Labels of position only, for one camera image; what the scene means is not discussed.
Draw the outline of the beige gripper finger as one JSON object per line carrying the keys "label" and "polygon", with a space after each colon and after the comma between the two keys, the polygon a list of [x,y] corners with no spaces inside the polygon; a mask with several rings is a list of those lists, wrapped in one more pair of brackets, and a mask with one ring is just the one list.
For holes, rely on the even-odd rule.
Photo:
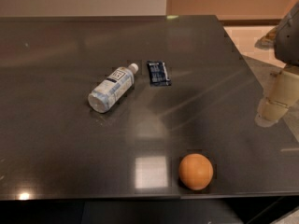
{"label": "beige gripper finger", "polygon": [[273,75],[270,91],[257,110],[258,122],[278,122],[299,100],[299,67],[287,64]]}

